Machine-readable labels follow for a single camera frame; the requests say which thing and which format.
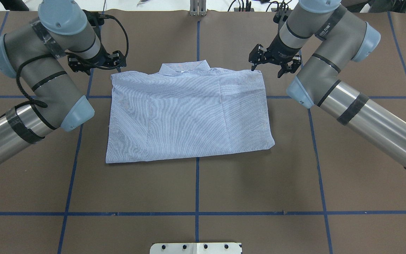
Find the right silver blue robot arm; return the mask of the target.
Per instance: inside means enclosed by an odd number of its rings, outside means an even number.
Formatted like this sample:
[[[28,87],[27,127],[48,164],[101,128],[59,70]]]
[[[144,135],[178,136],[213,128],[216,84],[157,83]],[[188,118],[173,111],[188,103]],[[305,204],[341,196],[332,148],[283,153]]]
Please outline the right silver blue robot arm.
[[[257,44],[248,61],[295,73],[286,92],[305,108],[317,106],[364,137],[406,170],[406,122],[343,80],[366,59],[381,34],[340,0],[300,0],[268,47]]]

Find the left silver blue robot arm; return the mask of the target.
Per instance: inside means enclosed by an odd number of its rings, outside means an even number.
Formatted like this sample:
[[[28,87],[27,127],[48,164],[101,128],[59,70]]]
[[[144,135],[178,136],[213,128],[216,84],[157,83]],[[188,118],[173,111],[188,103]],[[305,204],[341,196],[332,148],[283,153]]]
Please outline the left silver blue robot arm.
[[[13,78],[25,101],[0,116],[0,164],[61,128],[70,132],[95,110],[59,63],[73,72],[126,67],[127,52],[108,53],[100,27],[114,16],[81,9],[74,0],[43,0],[37,18],[0,36],[0,72]]]

